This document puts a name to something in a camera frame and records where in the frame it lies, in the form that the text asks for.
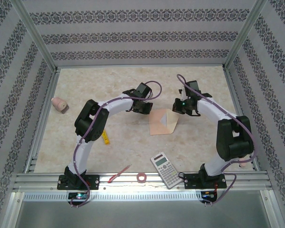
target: metal panel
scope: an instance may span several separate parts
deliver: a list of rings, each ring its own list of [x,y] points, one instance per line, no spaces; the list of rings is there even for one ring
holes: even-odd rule
[[[199,201],[23,202],[17,228],[270,227],[259,191],[233,191],[213,207]]]

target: folded paper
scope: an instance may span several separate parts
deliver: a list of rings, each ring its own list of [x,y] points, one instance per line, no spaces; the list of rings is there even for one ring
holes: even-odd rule
[[[173,133],[179,115],[170,109],[152,110],[149,114],[150,135]]]

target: robotic arm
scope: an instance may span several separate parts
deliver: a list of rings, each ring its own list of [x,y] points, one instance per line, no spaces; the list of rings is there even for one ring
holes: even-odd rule
[[[143,100],[151,98],[152,95],[151,88],[144,83],[140,83],[136,89],[124,91],[121,95],[110,101],[87,101],[75,121],[77,144],[79,144],[74,155],[75,162],[72,161],[66,166],[64,175],[59,177],[58,187],[60,189],[82,189],[84,187],[83,182],[77,174],[80,174],[83,179],[87,180],[85,175],[87,158],[94,142],[102,135],[108,117],[122,111],[149,114],[153,103]],[[82,137],[89,131],[93,121],[90,116],[94,116],[93,128],[80,143]]]
[[[185,84],[200,93],[197,81],[185,82]],[[202,94],[209,101],[201,98],[196,93],[184,86],[179,90],[181,99],[176,98],[172,110],[180,114],[190,116],[206,115],[212,122],[218,125],[216,148],[218,154],[209,162],[202,164],[198,181],[203,188],[212,188],[213,183],[222,180],[223,170],[231,162],[238,161],[254,150],[253,142],[248,133],[230,116],[235,117],[249,131],[251,131],[249,119],[246,116],[236,116],[215,103],[208,93]]]

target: white cable tray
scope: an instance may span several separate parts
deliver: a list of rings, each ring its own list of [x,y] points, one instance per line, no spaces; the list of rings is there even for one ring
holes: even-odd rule
[[[27,192],[23,201],[26,202],[53,202],[66,201],[67,192]],[[182,201],[182,200],[199,200],[201,199],[200,191],[190,192],[93,192],[90,196],[92,201]]]

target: yellow marker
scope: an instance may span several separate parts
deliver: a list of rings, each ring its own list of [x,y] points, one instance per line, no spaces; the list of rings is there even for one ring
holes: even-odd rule
[[[104,143],[105,143],[106,145],[110,144],[108,135],[106,134],[105,130],[104,130],[104,132],[102,133],[102,136],[103,136],[103,139],[104,139]]]

